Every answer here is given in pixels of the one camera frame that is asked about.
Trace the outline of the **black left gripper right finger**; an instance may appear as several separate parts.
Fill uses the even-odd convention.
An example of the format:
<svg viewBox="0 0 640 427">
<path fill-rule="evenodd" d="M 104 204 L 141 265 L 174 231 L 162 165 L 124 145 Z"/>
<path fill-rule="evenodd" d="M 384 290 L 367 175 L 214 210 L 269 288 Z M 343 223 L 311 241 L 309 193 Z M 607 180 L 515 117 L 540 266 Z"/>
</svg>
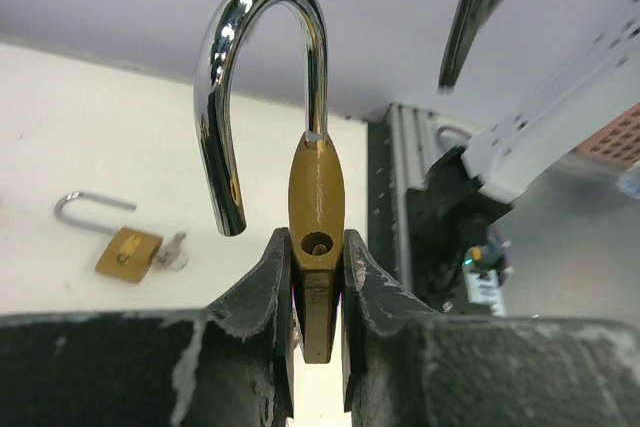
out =
<svg viewBox="0 0 640 427">
<path fill-rule="evenodd" d="M 584 318 L 443 315 L 343 250 L 344 408 L 356 426 L 635 426 L 639 333 Z"/>
</svg>

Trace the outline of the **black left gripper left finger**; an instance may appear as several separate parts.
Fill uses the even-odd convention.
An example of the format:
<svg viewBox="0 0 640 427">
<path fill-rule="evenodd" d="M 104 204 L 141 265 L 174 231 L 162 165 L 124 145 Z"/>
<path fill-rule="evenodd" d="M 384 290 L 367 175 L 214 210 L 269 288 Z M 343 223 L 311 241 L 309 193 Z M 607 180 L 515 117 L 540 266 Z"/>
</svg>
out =
<svg viewBox="0 0 640 427">
<path fill-rule="evenodd" d="M 289 232 L 206 307 L 7 315 L 5 426 L 283 426 L 293 415 Z"/>
</svg>

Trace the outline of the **large brass padlock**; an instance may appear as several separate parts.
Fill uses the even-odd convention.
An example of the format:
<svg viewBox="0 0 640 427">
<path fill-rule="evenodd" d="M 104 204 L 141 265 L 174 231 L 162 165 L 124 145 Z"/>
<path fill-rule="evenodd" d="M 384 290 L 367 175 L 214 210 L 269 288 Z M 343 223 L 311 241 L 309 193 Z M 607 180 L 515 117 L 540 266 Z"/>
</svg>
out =
<svg viewBox="0 0 640 427">
<path fill-rule="evenodd" d="M 232 130 L 236 66 L 259 19 L 284 6 L 302 39 L 304 119 L 296 133 L 268 122 L 253 128 L 261 160 L 282 155 L 287 176 L 283 219 L 290 239 L 290 269 L 302 355 L 309 364 L 331 360 L 339 297 L 346 194 L 339 154 L 329 133 L 328 42 L 318 0 L 222 0 L 204 32 L 193 79 L 197 142 L 216 219 L 225 237 L 239 236 L 247 216 Z"/>
</svg>

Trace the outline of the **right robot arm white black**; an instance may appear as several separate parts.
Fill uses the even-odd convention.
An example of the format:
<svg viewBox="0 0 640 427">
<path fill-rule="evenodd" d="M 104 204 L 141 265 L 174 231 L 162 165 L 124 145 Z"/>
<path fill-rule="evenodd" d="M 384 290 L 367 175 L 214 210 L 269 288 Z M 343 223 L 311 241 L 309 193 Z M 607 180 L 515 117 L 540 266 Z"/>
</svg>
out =
<svg viewBox="0 0 640 427">
<path fill-rule="evenodd" d="M 639 204 L 599 174 L 630 157 L 614 126 L 639 133 L 639 0 L 321 0 L 336 94 L 401 97 L 370 127 L 407 157 L 444 152 L 444 115 L 478 117 L 462 161 L 484 195 L 512 205 L 504 250 L 512 313 L 627 316 L 639 308 Z"/>
</svg>

